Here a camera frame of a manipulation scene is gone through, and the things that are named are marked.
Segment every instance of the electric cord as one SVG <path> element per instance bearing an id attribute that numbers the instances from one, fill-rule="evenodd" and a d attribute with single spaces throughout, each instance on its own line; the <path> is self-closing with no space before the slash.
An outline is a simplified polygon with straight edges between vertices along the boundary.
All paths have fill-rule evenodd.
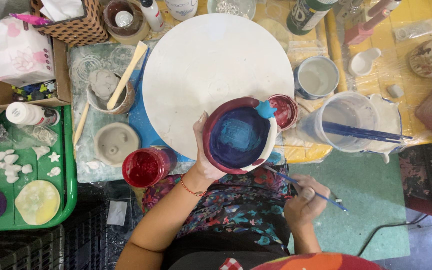
<path id="1" fill-rule="evenodd" d="M 423 219 L 427 218 L 428 215 L 424 215 L 424 217 L 417 219 L 415 221 L 412 222 L 406 222 L 406 223 L 401 223 L 401 224 L 386 224 L 386 225 L 381 225 L 379 227 L 377 227 L 371 234 L 371 236 L 369 237 L 368 241 L 366 241 L 366 243 L 364 243 L 364 246 L 361 248 L 361 250 L 359 251 L 359 253 L 357 254 L 358 257 L 361 257 L 361 255 L 363 254 L 364 250 L 366 249 L 366 247 L 368 246 L 369 242 L 371 242 L 371 239 L 373 238 L 373 236 L 375 236 L 375 234 L 379 231 L 379 229 L 382 228 L 388 228 L 388 227 L 398 227 L 398 226 L 403 226 L 403 225 L 412 225 L 412 224 L 418 224 L 420 221 L 422 221 Z"/>

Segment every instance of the white clay star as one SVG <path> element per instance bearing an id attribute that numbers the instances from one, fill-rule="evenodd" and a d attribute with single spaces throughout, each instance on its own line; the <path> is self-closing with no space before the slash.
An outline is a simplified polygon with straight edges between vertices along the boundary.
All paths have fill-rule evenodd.
<path id="1" fill-rule="evenodd" d="M 60 161 L 60 155 L 57 155 L 56 152 L 53 152 L 53 153 L 51 154 L 51 156 L 48 156 L 48 158 L 51 159 L 51 162 L 52 162 L 52 163 L 53 163 L 53 162 L 58 162 L 58 161 Z"/>

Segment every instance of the person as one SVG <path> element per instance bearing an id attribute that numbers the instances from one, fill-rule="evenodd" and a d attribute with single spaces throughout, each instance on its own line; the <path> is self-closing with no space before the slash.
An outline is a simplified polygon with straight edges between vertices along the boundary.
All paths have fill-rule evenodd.
<path id="1" fill-rule="evenodd" d="M 267 169 L 230 175 L 211 165 L 202 146 L 207 117 L 205 112 L 193 126 L 196 163 L 186 174 L 169 176 L 146 190 L 142 199 L 145 215 L 115 269 L 283 269 L 288 263 L 298 266 L 298 260 L 301 265 L 335 266 L 316 269 L 339 269 L 343 262 L 353 260 L 371 263 L 349 255 L 321 253 L 312 221 L 327 201 L 315 192 L 328 198 L 330 190 L 313 177 L 292 175 L 298 181 L 294 185 L 298 195 L 293 197 L 284 179 Z M 275 168 L 286 173 L 282 166 Z M 290 232 L 295 254 L 303 259 L 288 257 Z"/>

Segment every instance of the woven basket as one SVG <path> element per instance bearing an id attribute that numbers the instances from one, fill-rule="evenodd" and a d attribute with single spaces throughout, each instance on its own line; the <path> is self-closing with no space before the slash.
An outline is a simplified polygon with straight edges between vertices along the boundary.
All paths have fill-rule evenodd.
<path id="1" fill-rule="evenodd" d="M 40 32 L 48 34 L 66 43 L 83 46 L 108 40 L 109 35 L 104 28 L 103 6 L 98 0 L 81 0 L 84 15 L 64 21 L 55 21 L 34 25 Z M 43 7 L 41 0 L 30 0 L 31 14 L 45 17 L 39 10 Z"/>

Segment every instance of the white round board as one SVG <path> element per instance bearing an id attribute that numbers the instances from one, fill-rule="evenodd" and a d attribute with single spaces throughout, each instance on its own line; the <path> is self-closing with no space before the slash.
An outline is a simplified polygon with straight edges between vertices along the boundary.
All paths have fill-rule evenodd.
<path id="1" fill-rule="evenodd" d="M 196 160 L 193 124 L 232 99 L 294 95 L 290 61 L 257 23 L 213 13 L 183 21 L 156 44 L 142 98 L 151 125 L 172 149 Z"/>

